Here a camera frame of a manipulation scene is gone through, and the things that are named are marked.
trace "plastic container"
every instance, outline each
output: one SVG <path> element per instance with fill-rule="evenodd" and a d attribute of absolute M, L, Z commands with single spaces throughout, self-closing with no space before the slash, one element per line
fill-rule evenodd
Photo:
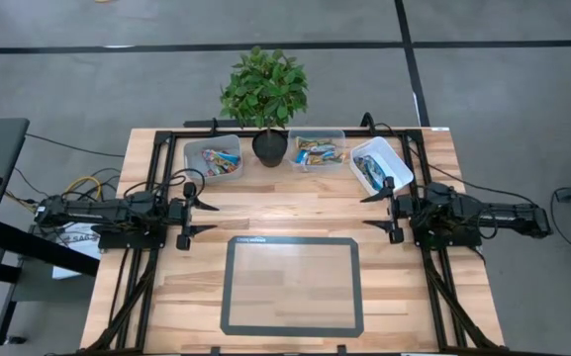
<path fill-rule="evenodd" d="M 241 157 L 241 142 L 235 134 L 227 134 L 219 137 L 200 139 L 193 142 L 188 142 L 184 145 L 184 167 L 197 169 L 206 177 L 206 183 L 217 183 L 233 179 L 238 179 L 243 175 L 243 159 L 232 173 L 222 174 L 218 176 L 208 176 L 207 172 L 210 169 L 202 152 L 204 149 L 214 149 L 216 151 L 226 151 L 229 154 Z M 201 178 L 195 172 L 186 172 L 194 182 L 200 182 Z"/>
<path fill-rule="evenodd" d="M 341 130 L 290 130 L 287 137 L 287 153 L 285 158 L 292 164 L 295 172 L 313 172 L 313 173 L 331 173 L 336 172 L 342 166 L 342 163 L 325 164 L 325 165 L 306 165 L 296 163 L 299 149 L 296 148 L 296 137 L 306 139 L 330 139 L 335 144 L 335 154 L 344 153 L 346 148 L 346 140 L 344 132 Z"/>
<path fill-rule="evenodd" d="M 353 174 L 355 174 L 370 195 L 377 194 L 377 191 L 366 181 L 366 178 L 364 178 L 364 175 L 353 161 L 354 158 L 365 155 L 370 155 L 375 159 L 377 164 L 379 164 L 380 168 L 384 171 L 384 175 L 393 177 L 395 181 L 395 189 L 393 189 L 393 192 L 404 188 L 415 179 L 413 172 L 408 169 L 404 161 L 397 155 L 386 139 L 375 137 L 354 148 L 348 159 L 348 165 L 351 167 Z"/>

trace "black floor line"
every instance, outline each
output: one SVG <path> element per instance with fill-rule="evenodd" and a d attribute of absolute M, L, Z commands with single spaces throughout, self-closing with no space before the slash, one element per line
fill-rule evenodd
<path fill-rule="evenodd" d="M 146 53 L 250 50 L 254 46 L 263 49 L 383 49 L 402 48 L 401 42 L 288 42 L 258 44 L 151 44 L 151 45 L 86 45 L 0 47 L 0 54 L 72 54 L 72 53 Z"/>
<path fill-rule="evenodd" d="M 413 48 L 536 48 L 571 47 L 571 40 L 549 41 L 417 41 Z"/>
<path fill-rule="evenodd" d="M 417 68 L 417 60 L 415 59 L 415 51 L 412 46 L 413 43 L 411 41 L 411 32 L 408 27 L 404 2 L 402 0 L 395 0 L 395 9 L 397 10 L 400 31 L 402 32 L 402 42 L 404 44 L 404 53 L 406 54 L 406 63 L 408 64 L 408 74 L 411 78 L 411 87 L 413 88 L 417 119 L 421 127 L 429 127 L 430 119 L 428 118 L 424 89 L 422 88 L 420 71 Z"/>

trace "black plant pot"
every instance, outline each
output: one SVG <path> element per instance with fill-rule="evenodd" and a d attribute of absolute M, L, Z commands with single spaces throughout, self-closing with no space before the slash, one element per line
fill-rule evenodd
<path fill-rule="evenodd" d="M 287 151 L 287 137 L 277 130 L 270 130 L 270 135 L 263 130 L 252 139 L 252 149 L 264 166 L 276 167 Z"/>

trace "white paper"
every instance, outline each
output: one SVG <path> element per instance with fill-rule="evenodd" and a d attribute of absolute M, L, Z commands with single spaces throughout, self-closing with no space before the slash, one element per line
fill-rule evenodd
<path fill-rule="evenodd" d="M 74 223 L 65 226 L 65 232 L 60 233 L 60 238 L 56 242 L 63 245 L 63 242 L 74 251 L 84 253 L 95 259 L 100 259 L 98 249 L 98 239 L 100 235 L 91 229 L 92 223 Z M 78 276 L 80 273 L 73 272 L 60 267 L 53 267 L 51 277 L 56 280 Z"/>

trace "wooden table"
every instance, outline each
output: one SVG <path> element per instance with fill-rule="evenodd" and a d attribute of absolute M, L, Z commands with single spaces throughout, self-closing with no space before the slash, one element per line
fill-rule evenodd
<path fill-rule="evenodd" d="M 450 132 L 423 132 L 429 163 L 460 177 Z M 132 130 L 119 196 L 146 179 L 154 133 L 153 129 Z M 183 167 L 183 143 L 191 140 L 178 140 L 174 170 Z M 347 145 L 351 148 L 367 140 L 348 138 Z M 402 156 L 399 141 L 388 141 Z M 412 244 L 408 222 L 401 220 L 406 242 L 391 245 L 383 230 L 361 222 L 387 219 L 387 203 L 360 204 L 367 193 L 347 164 L 331 175 L 297 174 L 287 162 L 265 168 L 252 153 L 251 138 L 241 142 L 242 178 L 207 185 L 200 197 L 221 210 L 194 211 L 195 224 L 215 223 L 219 228 L 200 233 L 190 251 L 175 249 L 179 231 L 169 229 L 167 247 L 160 251 L 157 264 L 144 352 L 209 352 L 212 346 L 221 346 L 222 352 L 335 352 L 340 344 L 349 352 L 436 350 L 421 253 Z M 419 167 L 415 156 L 414 162 Z M 160 164 L 158 180 L 162 167 Z M 461 183 L 434 170 L 431 175 L 434 181 L 463 191 Z M 423 184 L 419 168 L 416 177 Z M 171 197 L 180 195 L 181 187 L 170 190 Z M 220 314 L 227 242 L 236 235 L 352 237 L 359 245 L 364 332 L 358 338 L 224 335 Z M 489 338 L 502 344 L 483 262 L 468 248 L 448 251 L 459 302 Z M 107 326 L 122 255 L 122 250 L 112 250 L 102 256 L 81 347 L 91 344 Z M 129 263 L 118 307 L 128 271 Z M 454 344 L 449 310 L 444 302 L 441 305 L 448 343 Z M 139 314 L 140 307 L 136 306 L 132 315 Z M 128 346 L 134 345 L 137 319 L 131 318 Z"/>

